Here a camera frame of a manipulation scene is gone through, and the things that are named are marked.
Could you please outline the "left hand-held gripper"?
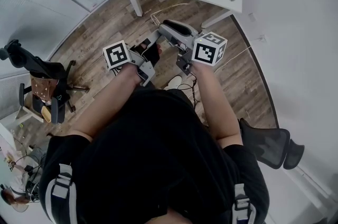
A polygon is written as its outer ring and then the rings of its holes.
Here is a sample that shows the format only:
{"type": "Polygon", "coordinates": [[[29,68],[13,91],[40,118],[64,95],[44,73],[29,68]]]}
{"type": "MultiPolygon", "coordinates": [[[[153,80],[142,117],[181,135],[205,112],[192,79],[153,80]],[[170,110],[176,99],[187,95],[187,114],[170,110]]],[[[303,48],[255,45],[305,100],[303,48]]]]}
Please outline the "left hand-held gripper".
{"type": "MultiPolygon", "coordinates": [[[[161,37],[159,30],[152,32],[148,38],[143,40],[138,46],[148,47],[153,45],[161,37]]],[[[153,76],[155,76],[155,69],[152,63],[146,60],[139,53],[132,51],[124,40],[115,42],[106,46],[102,50],[107,69],[113,72],[120,69],[123,65],[130,63],[137,66],[137,74],[141,77],[142,86],[146,86],[153,76]]]]}

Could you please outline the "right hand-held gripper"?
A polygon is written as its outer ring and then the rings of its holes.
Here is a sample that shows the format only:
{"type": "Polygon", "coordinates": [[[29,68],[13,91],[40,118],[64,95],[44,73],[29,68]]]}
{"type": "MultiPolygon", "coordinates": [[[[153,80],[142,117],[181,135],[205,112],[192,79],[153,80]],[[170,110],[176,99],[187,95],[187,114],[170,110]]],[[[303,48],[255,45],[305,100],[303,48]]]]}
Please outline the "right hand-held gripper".
{"type": "Polygon", "coordinates": [[[214,32],[198,35],[192,26],[175,20],[164,20],[158,30],[178,47],[176,65],[186,75],[191,72],[193,62],[215,66],[223,58],[228,43],[227,39],[214,32]]]}

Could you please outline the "person's left hand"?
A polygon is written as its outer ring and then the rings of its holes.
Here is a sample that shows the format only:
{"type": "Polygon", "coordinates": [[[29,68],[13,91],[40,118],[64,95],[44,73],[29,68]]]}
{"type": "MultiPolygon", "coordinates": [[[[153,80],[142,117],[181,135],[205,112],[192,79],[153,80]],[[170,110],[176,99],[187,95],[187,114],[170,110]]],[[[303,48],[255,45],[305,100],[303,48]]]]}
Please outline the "person's left hand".
{"type": "Polygon", "coordinates": [[[152,45],[141,43],[140,45],[133,47],[133,51],[138,53],[146,61],[150,61],[152,66],[157,64],[160,59],[160,54],[162,53],[161,47],[156,43],[152,45]]]}

